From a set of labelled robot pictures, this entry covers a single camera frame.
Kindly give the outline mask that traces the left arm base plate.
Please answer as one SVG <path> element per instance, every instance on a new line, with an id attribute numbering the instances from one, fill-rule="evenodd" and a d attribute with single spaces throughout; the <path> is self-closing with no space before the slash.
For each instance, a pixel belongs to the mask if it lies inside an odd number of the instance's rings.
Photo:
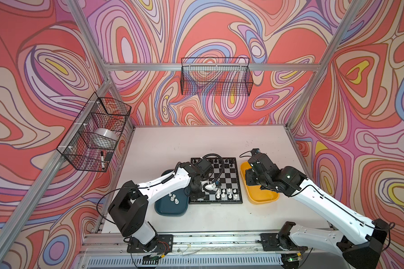
<path id="1" fill-rule="evenodd" d="M 173 235 L 156 235 L 147 244 L 142 244 L 138 239 L 131 236 L 127 243 L 127 253 L 167 254 L 173 250 Z"/>

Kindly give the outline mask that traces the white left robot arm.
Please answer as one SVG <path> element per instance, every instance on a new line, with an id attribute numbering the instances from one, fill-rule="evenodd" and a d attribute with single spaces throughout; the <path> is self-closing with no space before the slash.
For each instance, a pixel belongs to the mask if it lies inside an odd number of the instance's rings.
<path id="1" fill-rule="evenodd" d="M 171 172 L 145 183 L 130 180 L 117 191 L 108 214 L 124 238 L 132 237 L 153 249 L 158 243 L 158 233 L 145 219 L 149 205 L 186 187 L 192 195 L 202 194 L 202 182 L 213 172 L 212 164 L 202 159 L 195 164 L 178 162 Z"/>

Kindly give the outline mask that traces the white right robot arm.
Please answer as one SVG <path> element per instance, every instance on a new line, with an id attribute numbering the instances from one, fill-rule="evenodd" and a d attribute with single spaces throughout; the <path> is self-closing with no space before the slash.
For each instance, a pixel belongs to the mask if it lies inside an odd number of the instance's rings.
<path id="1" fill-rule="evenodd" d="M 263 191 L 283 194 L 304 204 L 327 222 L 332 230 L 313 229 L 287 221 L 276 234 L 262 234 L 265 251 L 279 248 L 319 249 L 342 257 L 355 269 L 374 269 L 390 245 L 393 224 L 372 220 L 334 199 L 298 169 L 282 169 L 259 149 L 250 150 L 245 180 Z"/>

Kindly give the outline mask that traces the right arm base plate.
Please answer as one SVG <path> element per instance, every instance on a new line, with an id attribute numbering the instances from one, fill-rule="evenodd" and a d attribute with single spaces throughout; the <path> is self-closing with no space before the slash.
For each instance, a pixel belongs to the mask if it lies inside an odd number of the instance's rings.
<path id="1" fill-rule="evenodd" d="M 257 241 L 262 245 L 263 251 L 298 251 L 306 252 L 308 247 L 300 247 L 296 245 L 289 235 L 281 233 L 261 233 L 260 239 Z"/>

